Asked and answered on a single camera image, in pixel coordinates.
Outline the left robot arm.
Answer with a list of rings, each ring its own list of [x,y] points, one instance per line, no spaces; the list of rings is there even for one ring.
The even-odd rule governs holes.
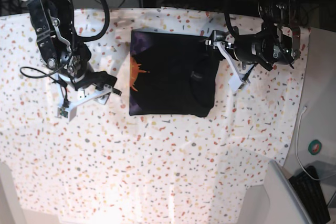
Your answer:
[[[261,18],[261,30],[240,34],[230,15],[243,5]],[[273,65],[292,66],[300,56],[300,27],[296,23],[297,0],[224,0],[224,17],[228,32],[215,30],[205,39],[208,47],[217,50],[222,42],[227,56],[242,65],[261,65],[270,71]]]

